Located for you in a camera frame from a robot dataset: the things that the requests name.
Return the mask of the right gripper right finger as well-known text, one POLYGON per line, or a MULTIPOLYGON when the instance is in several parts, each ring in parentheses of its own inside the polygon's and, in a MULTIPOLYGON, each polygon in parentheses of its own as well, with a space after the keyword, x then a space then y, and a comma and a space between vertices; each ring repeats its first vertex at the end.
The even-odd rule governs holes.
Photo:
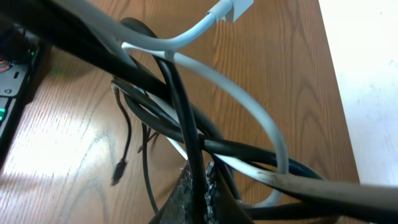
POLYGON ((214 162, 206 165, 208 190, 205 194, 207 223, 250 224, 253 221, 235 201, 214 162))

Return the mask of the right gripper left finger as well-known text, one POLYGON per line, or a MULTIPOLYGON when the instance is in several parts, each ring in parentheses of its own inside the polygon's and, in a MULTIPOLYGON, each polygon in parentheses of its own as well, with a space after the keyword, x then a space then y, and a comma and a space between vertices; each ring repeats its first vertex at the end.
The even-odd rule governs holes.
POLYGON ((192 178, 190 167, 186 165, 178 178, 177 185, 169 195, 167 201, 159 212, 151 219, 149 224, 183 224, 193 223, 192 219, 192 178))

